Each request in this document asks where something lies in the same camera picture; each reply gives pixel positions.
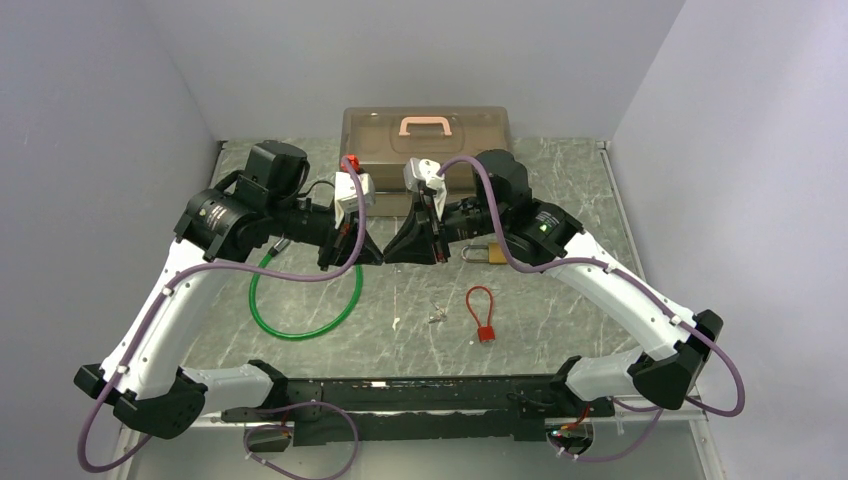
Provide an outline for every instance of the gray marble surface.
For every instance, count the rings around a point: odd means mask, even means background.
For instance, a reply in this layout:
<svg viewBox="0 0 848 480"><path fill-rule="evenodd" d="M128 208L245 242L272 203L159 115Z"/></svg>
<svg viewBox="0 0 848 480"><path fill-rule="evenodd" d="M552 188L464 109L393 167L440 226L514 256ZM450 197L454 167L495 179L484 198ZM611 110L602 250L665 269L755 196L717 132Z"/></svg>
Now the gray marble surface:
<svg viewBox="0 0 848 480"><path fill-rule="evenodd" d="M329 179L339 152L334 139L282 139L309 155L310 181ZM241 168L257 140L224 145L216 178ZM613 196L608 172L591 139L524 138L514 141L516 158L530 172L534 195L575 215L624 265L636 271ZM326 204L329 187L316 187ZM400 218L368 220L368 231L385 247ZM491 237L473 240L486 244ZM451 245L451 260L436 266L365 267L362 297L350 317L322 337L288 342L261 331L248 310L250 276L233 273L206 313L184 365L232 367L249 359L265 360L290 377L376 377L424 375L498 375L552 373L572 355L602 356L636 346L636 342L598 307L570 287L542 275L514 272L508 266L469 264L459 258L464 243ZM267 248L249 262L257 264ZM317 273L317 249L292 245L269 268ZM258 307L265 321L287 332L315 329L332 320L347 304L353 271L322 283L263 279ZM497 340L481 345L465 307L474 285L495 292L492 324ZM472 306L485 318L487 297L475 292ZM429 323L432 303L444 307L447 320Z"/></svg>

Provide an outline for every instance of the toolbox handle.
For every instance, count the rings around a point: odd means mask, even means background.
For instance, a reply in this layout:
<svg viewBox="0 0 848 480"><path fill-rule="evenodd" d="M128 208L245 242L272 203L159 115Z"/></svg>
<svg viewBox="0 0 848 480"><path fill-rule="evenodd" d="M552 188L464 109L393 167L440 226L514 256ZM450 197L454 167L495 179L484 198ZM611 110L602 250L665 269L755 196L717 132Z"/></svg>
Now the toolbox handle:
<svg viewBox="0 0 848 480"><path fill-rule="evenodd" d="M453 135L453 132L450 131L450 122L445 117L406 117L400 121L400 132L398 135L401 137L408 137L411 135L409 133L409 125L417 124L417 125L435 125L441 124L442 129L444 130L444 135L446 137L450 137Z"/></svg>

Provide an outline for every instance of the toolbox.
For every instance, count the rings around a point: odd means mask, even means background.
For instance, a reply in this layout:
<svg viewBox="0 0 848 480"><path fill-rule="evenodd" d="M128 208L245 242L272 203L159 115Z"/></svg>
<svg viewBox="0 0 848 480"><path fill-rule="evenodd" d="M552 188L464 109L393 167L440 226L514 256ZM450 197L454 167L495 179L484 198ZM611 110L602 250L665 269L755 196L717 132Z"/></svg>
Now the toolbox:
<svg viewBox="0 0 848 480"><path fill-rule="evenodd" d="M502 107L357 107L344 112L341 155L356 155L371 174L377 203L369 216L405 217L411 193L403 182L410 158L439 163L484 150L511 150L509 120ZM474 195L470 165L445 174L448 202Z"/></svg>

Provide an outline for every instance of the white wall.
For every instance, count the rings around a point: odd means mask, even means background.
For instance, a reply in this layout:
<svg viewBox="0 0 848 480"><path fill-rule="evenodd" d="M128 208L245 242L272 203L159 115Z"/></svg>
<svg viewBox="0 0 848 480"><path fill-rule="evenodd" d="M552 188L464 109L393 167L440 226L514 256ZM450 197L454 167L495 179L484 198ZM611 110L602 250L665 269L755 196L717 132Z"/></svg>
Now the white wall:
<svg viewBox="0 0 848 480"><path fill-rule="evenodd" d="M729 478L848 472L846 79L845 2L689 0L613 140L649 279L725 318ZM718 360L701 387L732 404Z"/></svg>
<svg viewBox="0 0 848 480"><path fill-rule="evenodd" d="M219 139L339 136L351 106L502 105L610 138L683 0L145 0Z"/></svg>
<svg viewBox="0 0 848 480"><path fill-rule="evenodd" d="M91 478L74 373L132 322L214 147L139 2L0 2L4 479ZM117 431L101 417L97 461Z"/></svg>

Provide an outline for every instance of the brass padlock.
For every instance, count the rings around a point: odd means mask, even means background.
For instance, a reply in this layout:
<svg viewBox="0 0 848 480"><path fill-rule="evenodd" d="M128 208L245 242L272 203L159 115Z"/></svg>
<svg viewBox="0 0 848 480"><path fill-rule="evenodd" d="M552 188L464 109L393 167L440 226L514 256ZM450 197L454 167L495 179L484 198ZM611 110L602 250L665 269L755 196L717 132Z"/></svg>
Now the brass padlock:
<svg viewBox="0 0 848 480"><path fill-rule="evenodd" d="M488 256L480 258L471 258L468 256L468 252L470 250L487 250ZM468 263L488 263L489 265L506 265L506 257L504 257L503 255L501 246L497 243L490 243L488 245L466 245L462 247L459 256L462 257L463 261L466 261Z"/></svg>

